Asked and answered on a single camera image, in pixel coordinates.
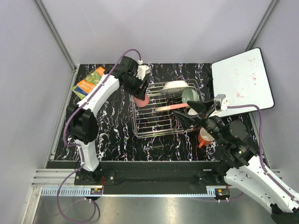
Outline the wire dish rack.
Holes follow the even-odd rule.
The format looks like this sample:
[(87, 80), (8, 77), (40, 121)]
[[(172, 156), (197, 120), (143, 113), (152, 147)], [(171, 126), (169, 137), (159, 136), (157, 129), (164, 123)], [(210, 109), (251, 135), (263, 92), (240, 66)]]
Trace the wire dish rack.
[(131, 98), (133, 133), (138, 138), (157, 137), (167, 134), (183, 133), (183, 127), (173, 112), (187, 113), (188, 107), (167, 111), (156, 111), (158, 107), (173, 106), (182, 103), (182, 93), (161, 93), (166, 82), (152, 83), (147, 88), (149, 102), (144, 107), (138, 107)]

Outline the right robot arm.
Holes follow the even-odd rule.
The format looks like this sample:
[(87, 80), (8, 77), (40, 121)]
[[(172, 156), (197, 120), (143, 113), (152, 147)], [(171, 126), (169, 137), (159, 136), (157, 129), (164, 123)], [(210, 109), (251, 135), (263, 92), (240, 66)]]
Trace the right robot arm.
[(298, 192), (265, 165), (261, 156), (262, 149), (255, 150), (247, 144), (249, 134), (242, 122), (232, 121), (225, 126), (218, 117), (218, 114), (230, 108), (225, 95), (218, 95), (207, 102), (188, 101), (187, 106), (196, 114), (173, 112), (183, 129), (204, 128), (223, 146), (223, 159), (212, 170), (213, 182), (236, 187), (267, 210), (275, 223), (297, 224)]

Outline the pink beige plate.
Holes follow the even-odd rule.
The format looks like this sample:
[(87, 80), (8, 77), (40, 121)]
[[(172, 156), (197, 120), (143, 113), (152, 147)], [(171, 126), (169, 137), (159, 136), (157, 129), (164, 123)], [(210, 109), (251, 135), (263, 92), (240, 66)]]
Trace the pink beige plate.
[(161, 106), (157, 107), (155, 109), (156, 112), (162, 112), (162, 111), (168, 111), (168, 110), (175, 110), (179, 108), (188, 107), (189, 105), (187, 103), (181, 103), (181, 104), (175, 104), (175, 105), (167, 105), (167, 106)]

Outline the orange mug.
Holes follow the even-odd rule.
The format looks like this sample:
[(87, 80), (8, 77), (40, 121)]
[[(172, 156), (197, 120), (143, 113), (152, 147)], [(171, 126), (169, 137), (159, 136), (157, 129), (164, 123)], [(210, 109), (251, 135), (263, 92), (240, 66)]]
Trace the orange mug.
[(214, 141), (214, 138), (204, 129), (201, 128), (198, 135), (199, 148), (207, 146)]

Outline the pink plastic cup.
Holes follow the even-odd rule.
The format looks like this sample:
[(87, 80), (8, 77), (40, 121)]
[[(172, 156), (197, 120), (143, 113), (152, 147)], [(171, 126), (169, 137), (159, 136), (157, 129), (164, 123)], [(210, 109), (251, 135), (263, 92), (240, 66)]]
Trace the pink plastic cup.
[(147, 93), (145, 94), (145, 99), (144, 100), (138, 99), (136, 97), (133, 97), (133, 100), (134, 100), (136, 106), (138, 106), (138, 107), (145, 107), (150, 101), (149, 96), (148, 96)]

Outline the white scalloped plate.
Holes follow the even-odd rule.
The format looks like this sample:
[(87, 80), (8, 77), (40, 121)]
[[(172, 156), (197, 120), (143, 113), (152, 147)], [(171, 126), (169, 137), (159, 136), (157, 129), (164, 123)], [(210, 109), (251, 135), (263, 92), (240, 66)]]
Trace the white scalloped plate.
[(185, 88), (189, 87), (188, 83), (183, 80), (167, 82), (161, 90), (160, 94), (174, 94), (182, 92)]

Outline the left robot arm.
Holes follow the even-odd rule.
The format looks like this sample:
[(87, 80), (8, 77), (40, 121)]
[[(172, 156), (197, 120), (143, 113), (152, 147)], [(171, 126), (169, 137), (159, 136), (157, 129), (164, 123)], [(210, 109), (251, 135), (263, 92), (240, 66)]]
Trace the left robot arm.
[(150, 67), (143, 61), (123, 56), (115, 64), (107, 66), (99, 83), (93, 90), (76, 105), (67, 107), (67, 122), (64, 132), (69, 132), (74, 139), (74, 145), (79, 148), (81, 166), (85, 173), (85, 180), (97, 184), (101, 173), (97, 171), (99, 160), (96, 156), (95, 139), (99, 132), (96, 116), (106, 100), (120, 87), (131, 96), (144, 101), (148, 80), (146, 75)]

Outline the white orange bowl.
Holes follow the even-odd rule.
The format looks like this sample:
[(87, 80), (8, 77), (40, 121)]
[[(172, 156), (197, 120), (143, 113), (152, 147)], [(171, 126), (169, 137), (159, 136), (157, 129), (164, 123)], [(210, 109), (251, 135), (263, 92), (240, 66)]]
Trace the white orange bowl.
[(194, 110), (194, 109), (190, 109), (188, 111), (188, 115), (190, 115), (192, 117), (192, 120), (193, 120), (193, 124), (191, 125), (191, 127), (193, 129), (196, 129), (199, 127), (199, 123), (198, 123), (198, 113)]

